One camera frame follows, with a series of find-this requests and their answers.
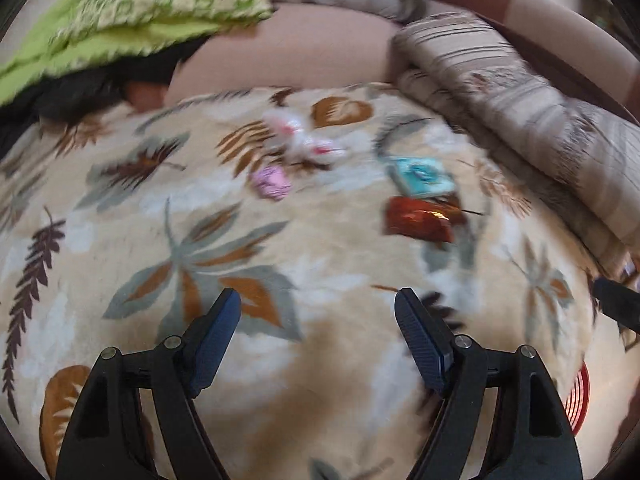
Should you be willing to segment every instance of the white and red candy wrapper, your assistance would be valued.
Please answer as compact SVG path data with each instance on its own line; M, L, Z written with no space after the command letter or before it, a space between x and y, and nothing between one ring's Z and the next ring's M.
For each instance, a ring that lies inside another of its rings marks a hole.
M252 173L251 182L264 198L282 200L291 190L291 183L280 166L267 166Z
M275 134L265 143L268 152L284 150L287 164L305 160L328 166L347 155L338 144L322 137L309 135L308 121L299 114L284 108L267 110L262 116L267 127Z

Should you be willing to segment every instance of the beige leaf-print blanket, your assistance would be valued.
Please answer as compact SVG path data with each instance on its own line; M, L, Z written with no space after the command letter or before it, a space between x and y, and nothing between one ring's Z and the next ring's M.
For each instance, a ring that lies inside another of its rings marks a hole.
M284 163L263 148L262 114L279 105L349 156L286 167L292 190L276 203L248 175ZM397 91L228 92L144 116L120 107L81 128L34 128L0 167L0 413L51 477L100 351L182 333L225 286L243 316L196 406L238 480L406 477L434 406L420 408L428 392L392 314L404 286L485 347L534 345L569 392L592 333L592 261L521 183ZM478 213L454 244L383 234L398 195L387 155L436 156L453 174ZM145 425L172 478L157 421Z

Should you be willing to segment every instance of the green towel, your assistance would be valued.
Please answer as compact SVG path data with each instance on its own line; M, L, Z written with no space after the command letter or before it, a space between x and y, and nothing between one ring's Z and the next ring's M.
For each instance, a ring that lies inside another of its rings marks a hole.
M269 0L58 0L0 69L0 104L44 76L147 56L270 15Z

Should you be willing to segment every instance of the purple crumpled paper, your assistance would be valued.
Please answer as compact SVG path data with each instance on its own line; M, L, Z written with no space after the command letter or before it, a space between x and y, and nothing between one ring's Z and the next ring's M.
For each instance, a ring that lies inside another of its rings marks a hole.
M251 176L252 184L261 196L282 200L291 189L291 183L280 166L267 166Z

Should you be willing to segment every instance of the black fabric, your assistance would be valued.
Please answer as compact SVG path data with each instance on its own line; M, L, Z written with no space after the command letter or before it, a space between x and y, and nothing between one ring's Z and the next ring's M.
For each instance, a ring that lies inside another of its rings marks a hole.
M150 56L127 56L100 68L45 78L0 106L0 159L40 117L73 126L85 115L122 101L127 82L169 84L179 61L189 59L208 36Z

